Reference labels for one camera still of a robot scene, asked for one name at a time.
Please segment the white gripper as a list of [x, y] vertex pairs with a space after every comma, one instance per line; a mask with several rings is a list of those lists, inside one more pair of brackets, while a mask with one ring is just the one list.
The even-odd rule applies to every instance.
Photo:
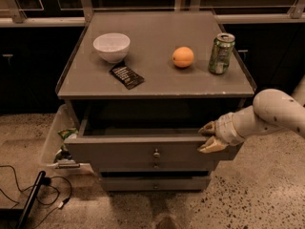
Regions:
[[228, 145], [236, 146], [245, 139], [237, 132], [233, 123], [233, 113], [222, 115], [217, 121], [210, 121], [201, 127], [201, 135], [212, 135], [204, 144], [197, 148], [201, 153], [208, 154], [224, 150]]

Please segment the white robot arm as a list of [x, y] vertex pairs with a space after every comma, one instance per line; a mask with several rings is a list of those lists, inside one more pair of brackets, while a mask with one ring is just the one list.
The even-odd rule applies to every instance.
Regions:
[[205, 154], [222, 151], [252, 135], [268, 135], [282, 129], [305, 137], [304, 106], [280, 90], [262, 90], [251, 106], [224, 114], [200, 128], [198, 132], [208, 139], [198, 151]]

